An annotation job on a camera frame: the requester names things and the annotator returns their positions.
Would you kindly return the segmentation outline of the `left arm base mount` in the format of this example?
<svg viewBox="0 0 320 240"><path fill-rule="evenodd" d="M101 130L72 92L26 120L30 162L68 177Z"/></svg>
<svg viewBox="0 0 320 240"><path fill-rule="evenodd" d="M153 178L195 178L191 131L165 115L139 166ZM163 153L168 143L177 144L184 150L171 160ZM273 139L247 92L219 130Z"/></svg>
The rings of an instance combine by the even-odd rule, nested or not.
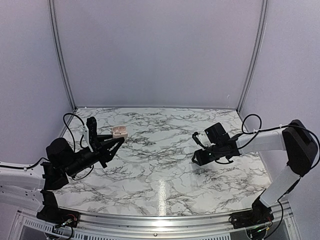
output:
<svg viewBox="0 0 320 240"><path fill-rule="evenodd" d="M54 223L58 227L77 227L80 216L78 211L60 208L54 193L51 191L41 190L40 193L43 197L43 207L36 214L38 219Z"/></svg>

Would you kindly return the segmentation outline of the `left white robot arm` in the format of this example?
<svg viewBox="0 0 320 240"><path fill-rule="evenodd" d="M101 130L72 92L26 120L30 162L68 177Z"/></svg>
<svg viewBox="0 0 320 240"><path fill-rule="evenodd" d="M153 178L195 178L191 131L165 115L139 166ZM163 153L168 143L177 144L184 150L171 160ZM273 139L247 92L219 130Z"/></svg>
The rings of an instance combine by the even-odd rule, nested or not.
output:
<svg viewBox="0 0 320 240"><path fill-rule="evenodd" d="M97 162L106 168L124 142L124 137L99 135L91 146L75 152L65 138L59 137L46 148L47 157L33 165L2 164L0 201L35 211L38 219L51 223L75 219L76 214L58 206L54 191Z"/></svg>

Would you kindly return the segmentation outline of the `white round charging case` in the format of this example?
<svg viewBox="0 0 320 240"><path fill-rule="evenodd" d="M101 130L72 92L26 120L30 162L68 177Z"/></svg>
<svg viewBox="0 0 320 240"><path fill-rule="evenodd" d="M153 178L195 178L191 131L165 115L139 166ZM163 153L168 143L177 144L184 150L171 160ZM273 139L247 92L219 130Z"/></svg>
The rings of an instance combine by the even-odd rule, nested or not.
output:
<svg viewBox="0 0 320 240"><path fill-rule="evenodd" d="M124 138L126 140L128 137L127 128L124 125L114 126L111 131L113 139Z"/></svg>

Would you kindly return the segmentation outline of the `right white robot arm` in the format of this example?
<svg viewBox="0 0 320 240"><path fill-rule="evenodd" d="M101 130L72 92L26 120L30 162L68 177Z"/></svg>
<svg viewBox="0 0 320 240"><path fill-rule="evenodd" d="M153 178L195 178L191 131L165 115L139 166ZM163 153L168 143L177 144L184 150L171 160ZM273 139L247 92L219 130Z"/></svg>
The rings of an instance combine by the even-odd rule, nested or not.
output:
<svg viewBox="0 0 320 240"><path fill-rule="evenodd" d="M226 158L255 152L285 151L287 162L271 185L257 198L248 212L247 219L258 224L267 216L267 208L288 194L310 170L320 162L319 138L298 120L284 126L258 129L230 136L221 123L216 123L203 133L194 132L192 139L201 148L192 156L192 162L204 166L211 162L220 163Z"/></svg>

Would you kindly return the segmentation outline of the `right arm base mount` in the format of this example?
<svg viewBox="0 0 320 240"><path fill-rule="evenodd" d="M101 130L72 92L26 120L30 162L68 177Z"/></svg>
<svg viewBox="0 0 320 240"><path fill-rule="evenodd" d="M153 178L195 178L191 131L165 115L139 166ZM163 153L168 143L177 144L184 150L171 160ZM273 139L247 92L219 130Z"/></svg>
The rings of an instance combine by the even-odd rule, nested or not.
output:
<svg viewBox="0 0 320 240"><path fill-rule="evenodd" d="M251 227L264 224L274 220L271 207L266 207L258 197L251 205L250 210L234 212L230 215L228 221L234 229Z"/></svg>

